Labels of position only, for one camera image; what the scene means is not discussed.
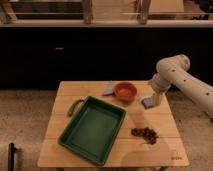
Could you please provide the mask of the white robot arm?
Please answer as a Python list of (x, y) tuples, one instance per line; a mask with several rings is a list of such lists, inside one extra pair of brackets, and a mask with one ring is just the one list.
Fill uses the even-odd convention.
[(190, 75), (189, 68), (190, 60), (186, 55), (163, 58), (157, 62), (157, 73), (149, 84), (156, 94), (166, 92), (171, 85), (176, 86), (213, 117), (213, 87)]

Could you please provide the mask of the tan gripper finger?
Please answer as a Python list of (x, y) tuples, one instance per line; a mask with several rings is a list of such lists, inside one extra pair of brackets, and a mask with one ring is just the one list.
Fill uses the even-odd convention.
[(163, 94), (162, 93), (154, 93), (153, 94), (153, 105), (155, 107), (159, 106), (162, 102)]

